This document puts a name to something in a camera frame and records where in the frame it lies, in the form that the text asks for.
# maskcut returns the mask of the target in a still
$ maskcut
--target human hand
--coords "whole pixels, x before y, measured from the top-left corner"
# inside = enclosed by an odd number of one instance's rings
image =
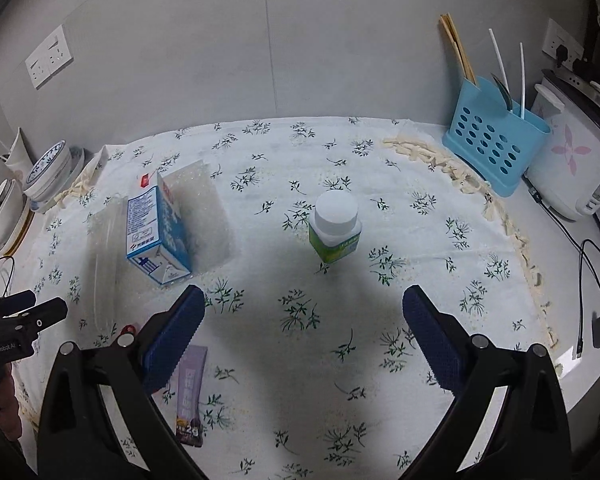
[[[22,436],[22,421],[18,410],[20,405],[15,395],[15,384],[11,376],[11,363],[4,365],[5,375],[0,383],[0,429],[9,440]]]

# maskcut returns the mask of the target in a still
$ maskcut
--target blue plastic basket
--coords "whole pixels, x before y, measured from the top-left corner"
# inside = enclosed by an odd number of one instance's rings
[[[479,77],[480,88],[462,83],[454,120],[442,144],[463,158],[500,196],[510,196],[548,138],[549,125],[520,105],[507,111],[498,87]]]

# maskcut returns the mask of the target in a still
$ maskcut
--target bottle cap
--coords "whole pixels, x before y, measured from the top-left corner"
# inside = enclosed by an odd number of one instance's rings
[[[315,201],[315,225],[332,236],[349,233],[358,220],[358,202],[355,197],[339,189],[322,193]]]

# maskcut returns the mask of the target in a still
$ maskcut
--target silver bolt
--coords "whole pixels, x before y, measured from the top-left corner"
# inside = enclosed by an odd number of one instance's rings
[[[133,334],[127,332],[124,333],[123,335],[121,335],[118,338],[118,345],[122,346],[123,348],[126,348],[127,346],[131,345],[131,343],[135,340],[135,337]]]
[[[482,334],[476,334],[471,338],[471,343],[476,348],[487,348],[489,346],[489,340]]]
[[[532,346],[532,350],[538,357],[544,357],[546,355],[546,348],[541,344],[536,343]]]
[[[60,353],[62,355],[69,355],[74,349],[74,344],[71,341],[67,341],[66,343],[62,343],[60,347]]]

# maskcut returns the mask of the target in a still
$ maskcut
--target rice cooker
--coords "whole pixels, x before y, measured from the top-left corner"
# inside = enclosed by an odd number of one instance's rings
[[[526,176],[558,213],[579,220],[600,207],[600,86],[565,68],[542,72],[531,111],[551,134]]]

